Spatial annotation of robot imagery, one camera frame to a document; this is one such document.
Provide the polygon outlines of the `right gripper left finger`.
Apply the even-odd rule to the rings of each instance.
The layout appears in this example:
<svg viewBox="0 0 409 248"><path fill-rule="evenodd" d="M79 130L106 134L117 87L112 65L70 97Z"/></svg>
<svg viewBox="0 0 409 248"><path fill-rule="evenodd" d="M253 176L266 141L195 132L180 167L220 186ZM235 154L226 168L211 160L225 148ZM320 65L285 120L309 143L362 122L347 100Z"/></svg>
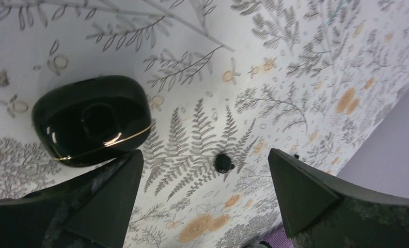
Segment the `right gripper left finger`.
<svg viewBox="0 0 409 248"><path fill-rule="evenodd" d="M0 199L0 247L123 247L143 167L134 150L63 183Z"/></svg>

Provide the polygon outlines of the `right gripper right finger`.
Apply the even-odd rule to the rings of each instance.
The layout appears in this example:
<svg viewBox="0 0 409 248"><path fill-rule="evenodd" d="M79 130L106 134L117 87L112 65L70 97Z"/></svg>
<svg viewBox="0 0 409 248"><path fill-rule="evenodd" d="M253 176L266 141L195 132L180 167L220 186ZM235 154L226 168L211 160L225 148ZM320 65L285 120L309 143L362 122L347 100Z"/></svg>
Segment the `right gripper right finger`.
<svg viewBox="0 0 409 248"><path fill-rule="evenodd" d="M294 247L409 247L409 198L352 184L279 149L268 162Z"/></svg>

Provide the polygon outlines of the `black earbud case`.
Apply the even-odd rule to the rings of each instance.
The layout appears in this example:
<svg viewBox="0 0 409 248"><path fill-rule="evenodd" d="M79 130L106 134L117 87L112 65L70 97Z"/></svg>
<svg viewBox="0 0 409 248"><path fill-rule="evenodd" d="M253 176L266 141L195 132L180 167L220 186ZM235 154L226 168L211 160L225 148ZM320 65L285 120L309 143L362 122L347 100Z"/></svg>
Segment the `black earbud case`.
<svg viewBox="0 0 409 248"><path fill-rule="evenodd" d="M152 123L143 87L124 75L55 88L38 99L31 117L50 156L70 167L96 165L137 149Z"/></svg>

